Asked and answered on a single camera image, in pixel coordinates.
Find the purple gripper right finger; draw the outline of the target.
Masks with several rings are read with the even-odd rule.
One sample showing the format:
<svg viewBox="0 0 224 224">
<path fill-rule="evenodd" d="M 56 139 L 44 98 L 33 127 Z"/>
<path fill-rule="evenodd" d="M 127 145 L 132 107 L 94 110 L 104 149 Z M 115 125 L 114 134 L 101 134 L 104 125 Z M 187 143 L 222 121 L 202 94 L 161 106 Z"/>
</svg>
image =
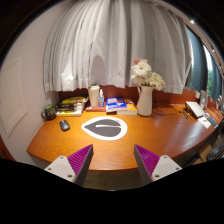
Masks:
<svg viewBox="0 0 224 224">
<path fill-rule="evenodd" d="M 150 150 L 134 145 L 134 156 L 144 184 L 149 184 L 181 170 L 168 155 L 158 156 Z"/>
</svg>

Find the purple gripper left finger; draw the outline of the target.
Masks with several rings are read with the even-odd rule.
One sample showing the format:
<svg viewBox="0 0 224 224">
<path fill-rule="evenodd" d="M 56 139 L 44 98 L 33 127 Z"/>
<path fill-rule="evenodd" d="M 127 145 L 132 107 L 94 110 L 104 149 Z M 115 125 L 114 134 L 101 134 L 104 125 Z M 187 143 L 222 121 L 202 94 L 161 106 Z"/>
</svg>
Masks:
<svg viewBox="0 0 224 224">
<path fill-rule="evenodd" d="M 45 171 L 82 186 L 92 157 L 93 145 L 88 145 L 68 157 L 59 156 L 45 168 Z"/>
</svg>

